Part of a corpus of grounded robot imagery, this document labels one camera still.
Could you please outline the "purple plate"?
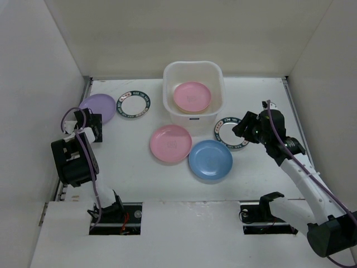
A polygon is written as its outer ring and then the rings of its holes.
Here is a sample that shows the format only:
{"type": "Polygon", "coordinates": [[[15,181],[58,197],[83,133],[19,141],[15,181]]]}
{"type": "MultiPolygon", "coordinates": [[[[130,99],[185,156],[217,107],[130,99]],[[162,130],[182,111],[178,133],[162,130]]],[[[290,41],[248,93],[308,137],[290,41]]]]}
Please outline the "purple plate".
{"type": "Polygon", "coordinates": [[[79,108],[89,108],[93,113],[101,114],[102,123],[105,125],[113,118],[116,112],[116,102],[107,94],[95,94],[84,99],[79,108]]]}

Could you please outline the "cream plate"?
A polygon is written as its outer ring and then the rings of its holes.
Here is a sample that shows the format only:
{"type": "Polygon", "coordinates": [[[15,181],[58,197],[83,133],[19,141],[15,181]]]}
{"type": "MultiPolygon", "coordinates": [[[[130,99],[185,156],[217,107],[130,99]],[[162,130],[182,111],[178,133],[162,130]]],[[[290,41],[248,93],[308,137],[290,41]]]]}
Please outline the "cream plate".
{"type": "Polygon", "coordinates": [[[203,114],[209,109],[209,107],[206,107],[205,109],[202,109],[200,111],[188,111],[188,110],[182,109],[181,107],[177,107],[177,109],[180,112],[185,113],[185,114],[203,114]]]}

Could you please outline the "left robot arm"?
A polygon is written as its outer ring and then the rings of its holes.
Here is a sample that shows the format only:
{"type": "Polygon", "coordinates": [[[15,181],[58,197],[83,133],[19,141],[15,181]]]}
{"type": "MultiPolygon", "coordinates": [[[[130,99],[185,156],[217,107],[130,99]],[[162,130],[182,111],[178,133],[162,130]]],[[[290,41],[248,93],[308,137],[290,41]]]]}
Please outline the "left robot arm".
{"type": "Polygon", "coordinates": [[[61,120],[61,131],[66,136],[51,143],[52,154],[60,181],[73,188],[82,187],[95,202],[89,213],[93,217],[110,217],[119,221],[126,208],[118,194],[104,184],[99,165],[91,147],[103,141],[102,115],[88,108],[74,107],[75,120],[61,120]]]}

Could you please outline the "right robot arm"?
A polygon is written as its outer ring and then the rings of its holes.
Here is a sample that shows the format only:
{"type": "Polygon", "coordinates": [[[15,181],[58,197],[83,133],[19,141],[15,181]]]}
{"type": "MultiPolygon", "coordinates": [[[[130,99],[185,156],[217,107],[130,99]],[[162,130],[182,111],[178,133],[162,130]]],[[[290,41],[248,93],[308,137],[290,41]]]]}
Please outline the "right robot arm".
{"type": "Polygon", "coordinates": [[[328,190],[299,141],[286,135],[280,111],[247,112],[233,127],[233,132],[251,143],[261,143],[310,207],[303,209],[283,194],[272,192],[260,198],[259,204],[249,211],[245,223],[281,219],[306,236],[313,252],[320,257],[356,246],[356,213],[349,211],[328,190]]]}

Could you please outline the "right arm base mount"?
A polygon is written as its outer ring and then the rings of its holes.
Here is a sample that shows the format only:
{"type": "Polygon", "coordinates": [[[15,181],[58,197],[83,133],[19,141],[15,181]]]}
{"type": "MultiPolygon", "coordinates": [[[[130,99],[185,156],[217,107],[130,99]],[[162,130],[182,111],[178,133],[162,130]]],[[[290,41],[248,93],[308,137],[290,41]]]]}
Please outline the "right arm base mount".
{"type": "Polygon", "coordinates": [[[264,216],[259,202],[240,203],[239,219],[245,235],[296,235],[298,230],[272,215],[264,216]]]}

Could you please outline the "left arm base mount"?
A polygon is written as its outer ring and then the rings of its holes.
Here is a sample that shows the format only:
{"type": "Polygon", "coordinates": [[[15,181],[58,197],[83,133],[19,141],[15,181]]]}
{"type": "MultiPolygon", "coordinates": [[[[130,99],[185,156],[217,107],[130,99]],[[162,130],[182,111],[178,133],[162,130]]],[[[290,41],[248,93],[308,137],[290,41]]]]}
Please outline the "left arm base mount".
{"type": "Polygon", "coordinates": [[[91,216],[89,234],[91,236],[133,236],[141,234],[142,203],[124,203],[124,212],[112,212],[109,208],[102,209],[102,216],[99,223],[97,216],[99,209],[94,205],[92,210],[88,210],[91,216]]]}

